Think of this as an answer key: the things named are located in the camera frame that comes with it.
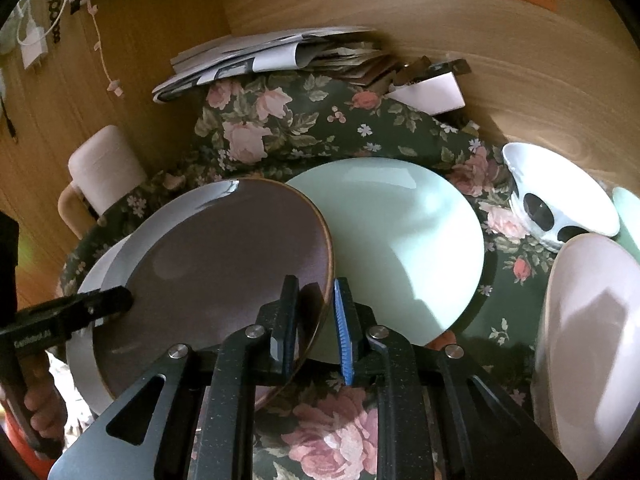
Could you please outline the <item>person's left hand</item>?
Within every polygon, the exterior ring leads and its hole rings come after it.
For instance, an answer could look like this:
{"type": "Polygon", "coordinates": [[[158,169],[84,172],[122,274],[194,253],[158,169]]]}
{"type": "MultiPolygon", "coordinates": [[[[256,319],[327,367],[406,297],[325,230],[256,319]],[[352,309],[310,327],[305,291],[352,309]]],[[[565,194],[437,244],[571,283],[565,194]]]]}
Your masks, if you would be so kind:
{"type": "Polygon", "coordinates": [[[50,361],[46,352],[21,359],[25,379],[24,403],[32,413],[30,426],[41,437],[62,442],[67,420],[65,402],[55,387],[50,373],[50,361]]]}

